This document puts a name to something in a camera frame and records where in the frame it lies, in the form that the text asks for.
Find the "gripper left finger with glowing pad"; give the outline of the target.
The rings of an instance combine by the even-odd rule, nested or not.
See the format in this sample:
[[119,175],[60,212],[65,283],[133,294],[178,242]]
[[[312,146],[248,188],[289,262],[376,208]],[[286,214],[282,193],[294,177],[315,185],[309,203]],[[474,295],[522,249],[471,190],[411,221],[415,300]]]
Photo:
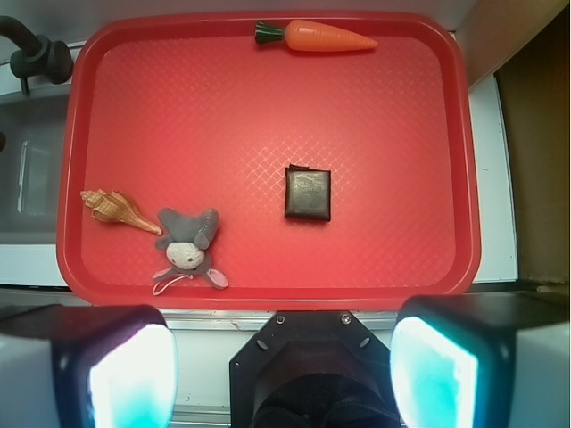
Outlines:
[[3,427],[166,427],[174,334],[155,307],[3,306]]

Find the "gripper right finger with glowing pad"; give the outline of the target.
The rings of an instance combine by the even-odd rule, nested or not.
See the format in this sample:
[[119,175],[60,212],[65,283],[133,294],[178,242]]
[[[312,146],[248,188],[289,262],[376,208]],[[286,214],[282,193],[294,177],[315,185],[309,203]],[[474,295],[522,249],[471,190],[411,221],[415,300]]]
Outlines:
[[569,298],[413,297],[393,329],[390,372],[408,427],[568,427]]

